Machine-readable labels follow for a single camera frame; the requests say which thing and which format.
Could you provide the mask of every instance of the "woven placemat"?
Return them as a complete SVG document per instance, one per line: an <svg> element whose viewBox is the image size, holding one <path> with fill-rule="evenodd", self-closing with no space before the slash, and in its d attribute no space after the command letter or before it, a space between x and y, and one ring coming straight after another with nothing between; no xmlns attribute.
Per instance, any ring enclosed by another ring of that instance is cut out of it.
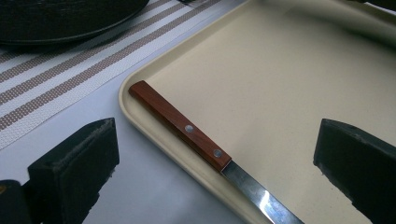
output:
<svg viewBox="0 0 396 224"><path fill-rule="evenodd" d="M189 7L152 0L131 20L88 40L0 46L0 149L235 2Z"/></svg>

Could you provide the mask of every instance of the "knife blade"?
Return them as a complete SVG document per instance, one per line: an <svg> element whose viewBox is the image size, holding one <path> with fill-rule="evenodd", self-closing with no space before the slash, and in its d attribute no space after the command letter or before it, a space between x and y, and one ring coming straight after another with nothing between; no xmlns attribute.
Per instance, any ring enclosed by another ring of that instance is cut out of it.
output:
<svg viewBox="0 0 396 224"><path fill-rule="evenodd" d="M272 223L303 223L146 81L136 82L128 92L184 140L216 171L241 190Z"/></svg>

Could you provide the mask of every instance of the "black bowl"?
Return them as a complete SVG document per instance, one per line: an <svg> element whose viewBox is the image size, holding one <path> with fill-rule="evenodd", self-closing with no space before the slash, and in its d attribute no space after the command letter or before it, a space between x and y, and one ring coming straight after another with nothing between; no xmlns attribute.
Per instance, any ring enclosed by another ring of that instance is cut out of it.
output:
<svg viewBox="0 0 396 224"><path fill-rule="evenodd" d="M0 0L0 42L52 44L102 32L126 21L149 0Z"/></svg>

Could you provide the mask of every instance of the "tray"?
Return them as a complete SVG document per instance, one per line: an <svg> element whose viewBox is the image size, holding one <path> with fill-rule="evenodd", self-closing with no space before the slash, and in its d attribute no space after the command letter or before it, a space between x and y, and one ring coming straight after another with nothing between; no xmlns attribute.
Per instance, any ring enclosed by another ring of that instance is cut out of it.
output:
<svg viewBox="0 0 396 224"><path fill-rule="evenodd" d="M146 80L305 223L370 223L313 165L321 119L396 145L396 30L336 1L247 1L129 75L132 124L249 223L267 219L128 94Z"/></svg>

